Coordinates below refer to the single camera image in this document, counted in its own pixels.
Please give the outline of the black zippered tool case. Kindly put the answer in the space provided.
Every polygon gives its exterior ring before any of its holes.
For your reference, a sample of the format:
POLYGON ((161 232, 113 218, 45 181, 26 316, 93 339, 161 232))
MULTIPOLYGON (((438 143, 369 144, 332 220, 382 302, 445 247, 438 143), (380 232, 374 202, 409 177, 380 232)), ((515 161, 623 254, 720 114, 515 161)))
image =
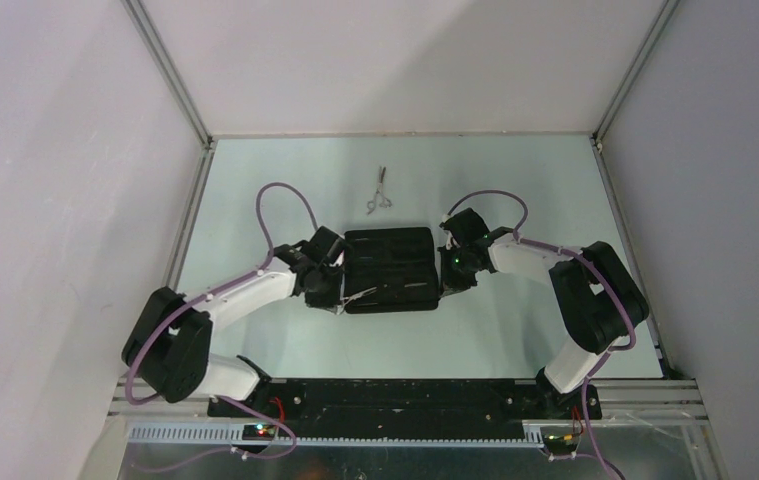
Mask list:
POLYGON ((388 284, 375 294, 350 303, 345 313, 379 314, 432 311, 440 288, 436 249, 428 227, 350 230, 345 254, 343 296, 388 284), (426 286, 403 288, 426 282, 426 286))

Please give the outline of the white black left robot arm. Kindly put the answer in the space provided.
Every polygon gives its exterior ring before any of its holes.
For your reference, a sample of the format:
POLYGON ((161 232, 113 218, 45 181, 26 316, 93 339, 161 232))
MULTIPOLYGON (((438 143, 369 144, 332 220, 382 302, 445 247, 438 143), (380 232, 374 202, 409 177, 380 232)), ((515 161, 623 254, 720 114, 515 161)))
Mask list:
POLYGON ((308 240, 273 248, 260 268, 194 298, 169 287, 157 289, 121 353, 130 376, 168 403, 193 395, 229 397, 245 415, 263 414, 271 403, 263 372, 248 360, 213 353, 213 337, 292 297, 303 297, 310 308, 337 310, 349 249, 343 236, 319 227, 308 240))

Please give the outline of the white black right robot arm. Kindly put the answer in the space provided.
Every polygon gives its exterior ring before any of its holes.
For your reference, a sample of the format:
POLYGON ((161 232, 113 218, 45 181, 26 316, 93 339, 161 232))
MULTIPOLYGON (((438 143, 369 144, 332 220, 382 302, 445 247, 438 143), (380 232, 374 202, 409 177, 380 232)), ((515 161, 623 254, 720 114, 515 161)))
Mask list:
POLYGON ((552 288, 567 338, 538 374, 544 384, 536 402, 546 416, 565 416, 577 403, 575 390, 605 358, 635 346, 636 328, 650 308, 610 244, 571 249, 523 237, 509 227, 491 230, 471 208, 445 217, 440 227, 447 235, 438 249, 444 293, 475 287, 484 271, 552 288))

